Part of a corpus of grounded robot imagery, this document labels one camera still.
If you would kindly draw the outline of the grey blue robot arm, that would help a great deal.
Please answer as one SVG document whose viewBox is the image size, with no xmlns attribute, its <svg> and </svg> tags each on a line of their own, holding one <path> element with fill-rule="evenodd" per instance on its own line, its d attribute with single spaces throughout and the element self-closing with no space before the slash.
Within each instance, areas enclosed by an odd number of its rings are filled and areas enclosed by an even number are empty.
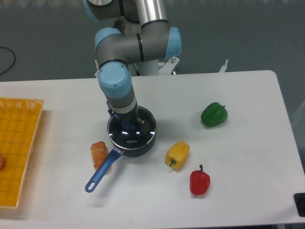
<svg viewBox="0 0 305 229">
<path fill-rule="evenodd" d="M 108 112 L 127 128 L 144 122 L 138 114 L 130 64 L 170 59 L 182 51 L 179 29 L 169 25 L 162 0 L 85 0 L 87 14 L 96 19 L 117 18 L 139 30 L 129 33 L 126 24 L 103 28 L 95 35 L 99 86 Z"/>
</svg>

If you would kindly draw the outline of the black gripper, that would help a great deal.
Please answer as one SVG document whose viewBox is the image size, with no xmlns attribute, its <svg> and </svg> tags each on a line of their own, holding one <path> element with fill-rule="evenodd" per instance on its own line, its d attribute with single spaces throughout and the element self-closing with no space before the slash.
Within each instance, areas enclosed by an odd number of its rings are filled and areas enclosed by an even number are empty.
<svg viewBox="0 0 305 229">
<path fill-rule="evenodd" d="M 132 101 L 126 107 L 118 108 L 112 106 L 107 102 L 108 113 L 110 117 L 114 117 L 123 122 L 135 122 L 137 120 L 137 127 L 147 134 L 150 131 L 150 124 L 147 119 L 138 118 L 138 104 L 136 101 Z"/>
</svg>

